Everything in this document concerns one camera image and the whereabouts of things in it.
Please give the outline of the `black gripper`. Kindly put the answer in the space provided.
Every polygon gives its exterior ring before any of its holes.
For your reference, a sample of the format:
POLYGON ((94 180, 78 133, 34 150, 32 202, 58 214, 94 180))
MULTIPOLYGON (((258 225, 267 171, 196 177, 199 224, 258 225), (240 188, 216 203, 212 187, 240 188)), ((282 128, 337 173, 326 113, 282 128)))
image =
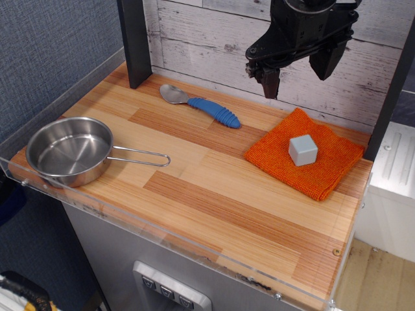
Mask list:
POLYGON ((329 78, 353 36, 358 1, 272 1, 270 26, 246 50, 246 72, 277 99, 280 69, 309 57, 320 80, 329 78))

